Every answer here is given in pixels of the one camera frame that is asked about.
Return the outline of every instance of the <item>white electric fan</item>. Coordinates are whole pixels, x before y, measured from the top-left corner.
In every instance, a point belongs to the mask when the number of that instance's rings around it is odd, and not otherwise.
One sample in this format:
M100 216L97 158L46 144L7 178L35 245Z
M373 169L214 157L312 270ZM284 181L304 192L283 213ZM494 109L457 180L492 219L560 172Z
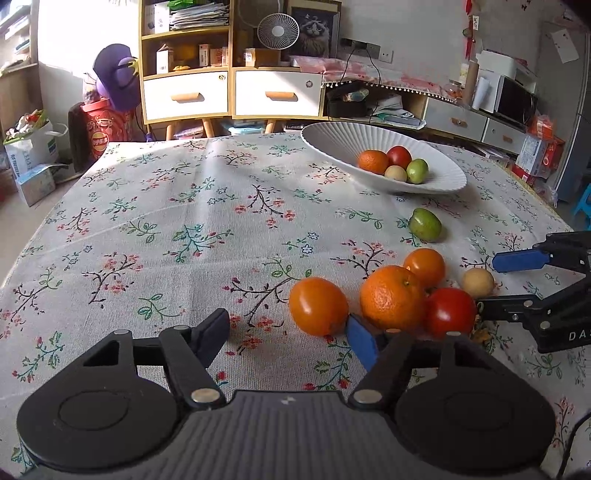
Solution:
M273 50L283 50L296 43L300 27L295 18L286 14L271 14L261 20L256 34L261 43Z

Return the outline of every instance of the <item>tomato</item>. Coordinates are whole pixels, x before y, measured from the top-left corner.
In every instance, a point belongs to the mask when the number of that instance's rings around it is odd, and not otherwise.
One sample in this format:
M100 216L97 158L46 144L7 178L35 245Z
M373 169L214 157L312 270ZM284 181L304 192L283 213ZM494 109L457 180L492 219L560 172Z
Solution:
M314 336L341 332L349 316L347 297L324 278L304 278L290 292L291 317L303 332Z
M427 297L425 330L437 339L447 332L468 335L474 327L476 303L459 288L440 288Z
M411 252L402 265L413 272L423 288L436 287L445 278L445 260L431 248L418 248Z
M402 145L390 148L386 155L390 159L390 165L398 165L404 170L406 170L408 164L413 161L413 157L411 156L410 152Z

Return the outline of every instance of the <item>white drawer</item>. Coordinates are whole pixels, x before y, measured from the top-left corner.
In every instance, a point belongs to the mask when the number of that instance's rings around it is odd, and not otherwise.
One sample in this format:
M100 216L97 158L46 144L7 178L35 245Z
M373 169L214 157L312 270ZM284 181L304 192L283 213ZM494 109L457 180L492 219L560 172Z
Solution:
M228 73L176 75L144 82L149 121L179 116L228 114Z
M482 136L482 143L498 147L509 152L513 152L519 155L521 153L521 147L525 141L525 133L511 128L508 125L502 124L493 120L488 119L486 128L484 129L484 135Z
M318 116L322 75L300 72L236 72L236 115Z
M457 105L430 98L425 111L427 127L480 141L487 118Z

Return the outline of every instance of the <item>paper note on wall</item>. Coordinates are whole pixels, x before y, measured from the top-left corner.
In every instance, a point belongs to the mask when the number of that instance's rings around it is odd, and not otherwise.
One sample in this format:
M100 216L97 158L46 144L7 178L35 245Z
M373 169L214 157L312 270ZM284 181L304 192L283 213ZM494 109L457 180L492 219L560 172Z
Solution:
M579 59L579 52L577 52L568 30L563 29L552 33L552 40L562 63Z

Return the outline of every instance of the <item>picture frame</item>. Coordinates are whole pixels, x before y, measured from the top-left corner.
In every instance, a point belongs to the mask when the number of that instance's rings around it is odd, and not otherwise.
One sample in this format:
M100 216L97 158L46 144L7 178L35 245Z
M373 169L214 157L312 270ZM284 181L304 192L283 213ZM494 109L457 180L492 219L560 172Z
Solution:
M340 9L336 0L287 0L287 14L300 26L300 37L289 55L336 58Z

